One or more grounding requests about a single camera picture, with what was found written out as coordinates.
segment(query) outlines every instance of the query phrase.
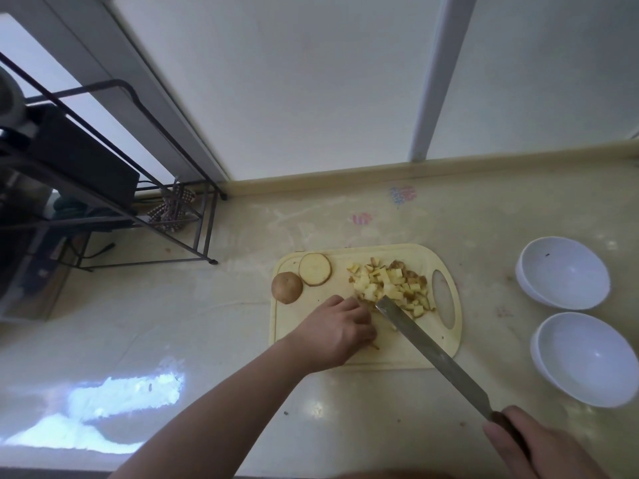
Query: yellow cutting board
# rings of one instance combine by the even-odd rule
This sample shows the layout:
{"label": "yellow cutting board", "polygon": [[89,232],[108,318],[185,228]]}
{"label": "yellow cutting board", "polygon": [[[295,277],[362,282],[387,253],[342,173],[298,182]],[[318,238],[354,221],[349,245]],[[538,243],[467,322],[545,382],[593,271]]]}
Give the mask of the yellow cutting board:
{"label": "yellow cutting board", "polygon": [[[344,298],[354,296],[353,286],[348,282],[350,273],[346,270],[347,266],[352,262],[367,264],[370,263],[371,257],[378,257],[381,259],[382,265],[388,265],[393,260],[401,260],[409,270],[426,276],[428,298],[431,305],[436,307],[436,296],[433,295],[433,273],[439,271],[443,274],[451,290],[455,311],[455,322],[452,329],[448,329],[444,325],[437,311],[427,312],[415,321],[446,353],[450,356],[454,356],[457,353],[461,338],[459,294],[451,273],[448,272],[442,259],[435,252],[417,244],[340,248],[320,252],[330,260],[330,265],[333,269],[331,277],[324,284],[317,287],[304,285],[302,295],[292,304],[282,304],[271,298],[270,344],[294,330],[316,306],[323,303],[333,294],[338,294]],[[287,271],[297,274],[300,260],[307,253],[309,252],[295,252],[283,257],[277,263],[273,275]],[[374,312],[372,320],[378,332],[375,344],[379,347],[379,350],[367,347],[355,354],[340,369],[397,370],[433,367],[401,333],[392,329],[390,322],[380,313]]]}

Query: hand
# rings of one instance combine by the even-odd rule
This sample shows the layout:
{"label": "hand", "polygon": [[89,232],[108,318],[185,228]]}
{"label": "hand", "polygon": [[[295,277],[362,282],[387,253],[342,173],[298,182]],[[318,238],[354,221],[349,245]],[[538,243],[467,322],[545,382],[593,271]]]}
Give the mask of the hand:
{"label": "hand", "polygon": [[609,479],[588,453],[563,430],[546,428],[519,407],[504,414],[531,450],[528,462],[515,441],[496,423],[485,423],[484,434],[515,479]]}
{"label": "hand", "polygon": [[331,296],[284,338],[307,373],[343,365],[377,338],[371,313],[356,298]]}

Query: black metal shelf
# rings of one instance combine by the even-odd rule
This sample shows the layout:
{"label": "black metal shelf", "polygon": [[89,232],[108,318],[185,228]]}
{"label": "black metal shelf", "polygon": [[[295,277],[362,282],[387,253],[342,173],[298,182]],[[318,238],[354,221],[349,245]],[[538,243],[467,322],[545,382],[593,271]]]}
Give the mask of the black metal shelf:
{"label": "black metal shelf", "polygon": [[[100,193],[92,190],[86,185],[75,181],[74,179],[60,173],[55,168],[38,161],[34,158],[29,157],[25,152],[20,149],[15,148],[14,146],[6,143],[5,141],[0,140],[0,151],[4,152],[4,156],[0,156],[0,166],[5,166],[12,168],[16,171],[20,171],[20,167],[24,167],[27,165],[28,167],[35,168],[38,172],[45,174],[50,180],[55,181],[55,189],[60,191],[61,193],[65,191],[65,189],[72,188],[73,192],[76,195],[79,195],[80,200],[83,201],[99,201],[104,208],[108,208],[117,214],[118,217],[110,216],[110,217],[82,217],[82,218],[72,218],[65,220],[47,220],[43,217],[36,217],[33,222],[26,222],[20,224],[12,224],[12,225],[0,225],[0,232],[12,232],[12,231],[24,231],[26,229],[37,229],[43,227],[64,227],[65,225],[77,227],[78,225],[83,224],[97,224],[104,222],[120,222],[120,221],[130,221],[132,222],[132,227],[146,227],[151,232],[156,233],[170,241],[182,249],[189,251],[194,257],[190,258],[174,258],[174,259],[165,259],[165,260],[149,260],[144,262],[124,262],[121,264],[103,264],[103,265],[83,265],[83,261],[87,259],[84,257],[86,252],[86,248],[88,246],[88,242],[90,239],[91,232],[87,232],[86,238],[83,241],[83,247],[78,252],[79,256],[75,264],[68,264],[63,261],[64,252],[60,252],[60,256],[57,259],[51,259],[50,257],[43,255],[26,255],[33,258],[49,258],[50,260],[56,260],[58,264],[68,265],[70,267],[78,268],[84,271],[93,271],[93,269],[101,268],[101,267],[122,267],[126,265],[144,265],[144,264],[159,264],[159,263],[168,263],[168,262],[190,262],[197,260],[205,260],[210,264],[217,264],[217,260],[214,258],[208,257],[208,250],[210,247],[211,235],[213,231],[213,217],[215,216],[215,208],[217,206],[217,199],[225,201],[228,197],[227,194],[221,191],[219,186],[211,180],[211,178],[204,173],[204,170],[193,160],[193,158],[184,150],[184,148],[171,136],[171,134],[164,128],[159,121],[151,114],[150,111],[142,104],[140,98],[138,97],[135,89],[126,81],[121,79],[111,79],[105,80],[89,85],[85,85],[82,87],[72,88],[69,90],[63,90],[60,92],[49,92],[44,86],[36,79],[32,78],[27,72],[25,72],[22,68],[20,68],[17,64],[11,61],[6,55],[0,52],[0,62],[4,63],[5,66],[9,67],[14,73],[18,74],[24,80],[26,80],[31,86],[36,88],[42,95],[36,97],[30,97],[26,100],[27,104],[37,104],[44,101],[49,101],[55,104],[60,110],[62,110],[68,117],[70,117],[74,122],[76,122],[79,126],[84,128],[88,133],[92,134],[98,141],[104,144],[107,148],[109,148],[112,152],[117,154],[120,158],[126,161],[131,167],[135,168],[139,173],[148,178],[146,183],[151,183],[151,186],[144,186],[141,188],[137,188],[135,191],[136,198],[135,202],[137,203],[147,203],[149,200],[158,198],[156,195],[154,196],[143,196],[137,197],[139,192],[148,191],[148,190],[158,190],[160,193],[160,198],[170,198],[178,202],[176,205],[176,219],[170,222],[147,222],[144,219],[140,218],[137,215],[134,215],[130,209],[122,207],[116,201],[109,199],[108,197],[101,195]],[[103,136],[99,131],[93,128],[88,122],[86,122],[82,117],[76,114],[72,109],[70,109],[66,104],[64,104],[60,99],[62,97],[68,97],[70,95],[78,95],[78,94],[87,94],[91,92],[95,92],[98,90],[105,90],[109,88],[122,88],[124,89],[128,95],[130,96],[133,104],[146,116],[148,121],[154,125],[154,127],[162,134],[164,138],[177,150],[180,156],[201,176],[201,179],[196,181],[189,182],[180,182],[187,187],[196,187],[198,191],[195,191],[196,194],[201,196],[201,204],[198,208],[195,208],[190,202],[181,199],[175,192],[172,191],[172,188],[175,187],[178,182],[174,184],[162,184],[158,179],[152,176],[148,171],[142,168],[138,163],[132,160],[128,155],[126,155],[121,149],[119,149],[115,144],[113,144],[110,140],[108,140],[105,136]],[[187,218],[178,219],[177,212],[180,206],[184,206],[188,209],[188,212],[191,215],[188,215]],[[204,245],[203,251],[200,252],[198,250],[199,243],[202,240],[203,227],[204,227],[204,219],[208,214],[208,222],[206,224],[206,231],[204,233]],[[175,224],[175,223],[197,223],[196,234],[193,239],[192,245],[188,245],[174,236],[172,236],[167,231],[164,231],[160,228],[157,228],[161,225],[167,224]],[[72,247],[71,240],[77,237],[78,234],[67,237],[64,241],[63,248]]]}

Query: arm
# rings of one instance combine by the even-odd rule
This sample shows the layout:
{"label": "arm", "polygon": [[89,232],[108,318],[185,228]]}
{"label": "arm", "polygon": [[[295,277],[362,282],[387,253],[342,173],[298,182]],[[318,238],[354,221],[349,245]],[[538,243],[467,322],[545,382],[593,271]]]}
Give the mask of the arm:
{"label": "arm", "polygon": [[568,433],[544,427],[518,407],[508,407],[504,413],[526,440],[531,462],[496,423],[484,424],[484,434],[514,479],[609,479]]}
{"label": "arm", "polygon": [[354,297],[329,297],[289,335],[196,400],[111,479],[230,479],[293,388],[376,337]]}

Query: knife handle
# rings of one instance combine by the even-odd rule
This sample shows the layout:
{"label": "knife handle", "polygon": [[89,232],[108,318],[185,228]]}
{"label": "knife handle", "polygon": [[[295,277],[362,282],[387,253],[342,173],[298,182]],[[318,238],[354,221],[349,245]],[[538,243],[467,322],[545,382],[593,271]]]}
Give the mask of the knife handle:
{"label": "knife handle", "polygon": [[528,461],[530,462],[531,450],[528,447],[528,444],[526,443],[525,439],[523,438],[522,433],[515,428],[513,423],[510,421],[510,419],[501,412],[492,412],[490,414],[490,421],[493,423],[496,423],[497,425],[502,427],[506,432],[508,432],[508,434],[513,438],[513,440],[520,447],[520,449],[526,456],[526,459],[528,459]]}

